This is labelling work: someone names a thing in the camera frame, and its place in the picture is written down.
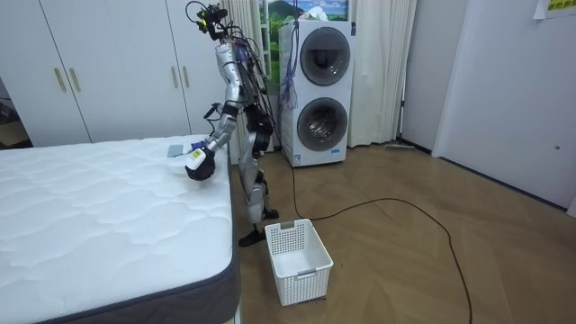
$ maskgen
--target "white plastic basket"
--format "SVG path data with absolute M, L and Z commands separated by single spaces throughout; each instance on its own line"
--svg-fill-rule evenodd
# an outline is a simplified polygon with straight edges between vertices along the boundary
M 325 296 L 334 263 L 310 220 L 268 225 L 265 232 L 280 303 Z

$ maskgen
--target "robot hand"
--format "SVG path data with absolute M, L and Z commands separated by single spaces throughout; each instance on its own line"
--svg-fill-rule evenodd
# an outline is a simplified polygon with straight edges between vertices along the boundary
M 202 146 L 197 148 L 186 158 L 186 173 L 195 181 L 204 181 L 214 174 L 214 152 Z

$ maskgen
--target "stacked washing machine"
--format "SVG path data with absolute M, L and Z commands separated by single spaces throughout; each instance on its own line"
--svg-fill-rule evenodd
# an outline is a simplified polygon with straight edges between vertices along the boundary
M 299 25 L 300 44 L 293 86 L 288 89 L 283 86 L 280 90 L 283 149 L 293 167 L 343 161 L 347 150 L 356 24 L 299 21 Z M 279 31 L 282 78 L 291 55 L 293 28 L 290 22 Z

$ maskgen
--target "round porthole door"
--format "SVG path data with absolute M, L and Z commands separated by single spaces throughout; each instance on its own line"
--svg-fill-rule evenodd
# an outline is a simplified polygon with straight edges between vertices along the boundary
M 338 101 L 320 98 L 308 103 L 298 117 L 298 136 L 308 149 L 334 148 L 348 128 L 348 115 Z
M 313 84 L 335 84 L 350 64 L 350 45 L 346 36 L 331 27 L 313 31 L 302 44 L 300 64 L 302 72 Z

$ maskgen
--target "humanoid robot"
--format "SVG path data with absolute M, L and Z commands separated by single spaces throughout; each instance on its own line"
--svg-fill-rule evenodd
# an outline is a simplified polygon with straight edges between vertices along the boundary
M 194 21 L 188 15 L 188 6 L 191 4 L 202 5 L 202 10 L 197 14 L 199 21 Z M 258 229 L 260 221 L 279 217 L 278 211 L 270 208 L 268 183 L 258 163 L 261 152 L 268 148 L 275 122 L 269 109 L 265 76 L 250 46 L 251 39 L 244 37 L 242 30 L 232 25 L 232 22 L 227 25 L 221 23 L 227 14 L 228 11 L 220 9 L 218 4 L 206 7 L 192 1 L 186 6 L 188 19 L 196 23 L 200 31 L 209 33 L 214 41 L 220 43 L 216 46 L 215 54 L 218 69 L 226 84 L 226 101 L 214 103 L 204 115 L 204 119 L 211 123 L 218 121 L 218 124 L 200 147 L 188 154 L 185 169 L 195 181 L 210 178 L 215 169 L 215 153 L 230 141 L 236 129 L 238 114 L 246 115 L 248 134 L 238 164 L 249 220 L 254 227 L 252 232 L 238 242 L 241 247 L 246 247 L 266 239 L 265 233 Z M 218 120 L 209 119 L 214 113 L 220 115 Z

